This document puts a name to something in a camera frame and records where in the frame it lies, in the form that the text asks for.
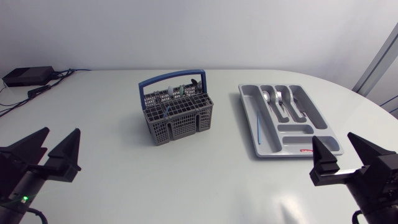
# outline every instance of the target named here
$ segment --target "black cable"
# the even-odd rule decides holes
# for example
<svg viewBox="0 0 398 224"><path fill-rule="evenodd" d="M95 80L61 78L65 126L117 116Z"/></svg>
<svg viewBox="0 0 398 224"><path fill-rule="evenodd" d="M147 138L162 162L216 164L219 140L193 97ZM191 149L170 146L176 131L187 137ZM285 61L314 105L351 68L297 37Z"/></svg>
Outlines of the black cable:
<svg viewBox="0 0 398 224"><path fill-rule="evenodd" d="M362 214L362 211L358 210L353 214L353 224L359 224L358 215Z"/></svg>
<svg viewBox="0 0 398 224"><path fill-rule="evenodd" d="M58 84L59 84L60 82L62 82L65 78L67 78L67 77L69 77L70 75L72 75L73 73L75 73L75 71L91 71L91 70L89 70L89 69L68 69L68 70L61 71L61 72L53 72L53 74L52 74L53 79L59 79L59 81L57 81L57 82L55 82L54 84L50 85L50 86L49 86L48 88L46 88L44 91L40 91L40 92L36 93L35 95L33 95L33 96L31 96L31 97L28 97L27 99L22 100L22 101L20 101L20 102L13 103L13 104L10 104L10 105L2 105L2 104L0 104L0 105L2 105L2 106L13 106L13 107L11 107L11 108L7 108L7 109L4 109L4 110L0 111L0 113L1 113L1 114L0 114L0 118L1 118L2 116L4 116L4 115L8 114L8 113L9 113L10 111L12 111L13 109L25 105L25 104L26 104L27 102L29 102L30 100L33 100L36 96L39 96L40 94L45 93L46 91L50 90L52 87L58 85Z"/></svg>
<svg viewBox="0 0 398 224"><path fill-rule="evenodd" d="M42 220L42 223L43 223L43 224L49 224L49 223L47 222L46 217L43 215L43 213L42 213L41 211L36 210L36 209L34 209L34 208L28 208L28 209L27 209L27 212L31 212L31 213L33 213L33 214L39 216L40 219Z"/></svg>
<svg viewBox="0 0 398 224"><path fill-rule="evenodd" d="M391 98L390 100L387 100L385 103L382 103L380 106L385 105L386 103L390 102L391 100L393 100L393 99L395 99L395 98L397 98L397 97L398 97L398 95L394 96L394 97Z"/></svg>

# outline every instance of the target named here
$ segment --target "white table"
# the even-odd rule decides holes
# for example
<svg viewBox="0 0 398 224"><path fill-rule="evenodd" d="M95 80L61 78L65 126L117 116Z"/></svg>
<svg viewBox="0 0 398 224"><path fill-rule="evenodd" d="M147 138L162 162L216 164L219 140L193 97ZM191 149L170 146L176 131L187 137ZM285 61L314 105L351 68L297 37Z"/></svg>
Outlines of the white table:
<svg viewBox="0 0 398 224"><path fill-rule="evenodd" d="M240 83L302 85L345 150L341 169L361 167L350 131L388 150L397 146L398 121L371 101L319 78L275 70L207 70L211 129L154 146L138 83L167 72L76 72L0 118L0 146L46 126L44 147L52 149L81 129L82 171L72 183L47 181L31 206L49 223L350 223L359 209L354 199L344 185L314 187L311 158L255 156ZM23 100L31 88L4 90L0 102ZM27 213L21 223L40 220Z"/></svg>

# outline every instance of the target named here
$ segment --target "tray compartment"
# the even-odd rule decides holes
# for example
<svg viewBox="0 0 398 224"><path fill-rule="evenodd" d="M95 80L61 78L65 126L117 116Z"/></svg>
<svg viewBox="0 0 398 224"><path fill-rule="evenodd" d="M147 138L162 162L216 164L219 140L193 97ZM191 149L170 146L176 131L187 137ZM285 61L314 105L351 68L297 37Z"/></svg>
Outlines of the tray compartment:
<svg viewBox="0 0 398 224"><path fill-rule="evenodd" d="M298 85L291 85L290 89L292 90L293 97L297 99L296 104L304 110L313 125L317 129L328 128L325 120L322 118L308 95L304 92L303 88Z"/></svg>

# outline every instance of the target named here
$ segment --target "spoon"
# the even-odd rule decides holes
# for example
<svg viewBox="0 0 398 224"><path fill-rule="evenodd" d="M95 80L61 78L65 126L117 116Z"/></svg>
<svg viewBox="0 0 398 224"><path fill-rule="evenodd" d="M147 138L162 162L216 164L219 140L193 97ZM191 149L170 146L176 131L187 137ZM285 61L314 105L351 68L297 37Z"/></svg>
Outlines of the spoon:
<svg viewBox="0 0 398 224"><path fill-rule="evenodd" d="M173 98L173 87L169 86L169 88L167 89L167 93L169 93L169 96L171 97L171 99Z"/></svg>
<svg viewBox="0 0 398 224"><path fill-rule="evenodd" d="M264 95L264 98L265 98L266 101L267 101L267 104L268 104L268 106L269 106L269 109L270 109L270 111L272 112L271 105L269 104L269 102L270 102L270 100L271 100L271 98L269 97L269 93L268 93L267 91L263 91L262 94Z"/></svg>

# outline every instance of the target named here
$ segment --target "fork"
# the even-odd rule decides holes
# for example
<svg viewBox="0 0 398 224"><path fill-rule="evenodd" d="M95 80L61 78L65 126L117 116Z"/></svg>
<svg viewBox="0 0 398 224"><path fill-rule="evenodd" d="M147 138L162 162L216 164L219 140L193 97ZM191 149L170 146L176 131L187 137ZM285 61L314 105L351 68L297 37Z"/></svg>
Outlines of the fork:
<svg viewBox="0 0 398 224"><path fill-rule="evenodd" d="M279 103L280 107L282 108L282 111L283 111L284 113L285 113L285 111L286 111L287 116L289 116L289 112L287 112L287 110L285 110L285 105L284 105L284 103L283 103L283 101L282 101L282 91L277 91L277 92L276 92L276 95L277 95L277 97L278 97L278 103Z"/></svg>

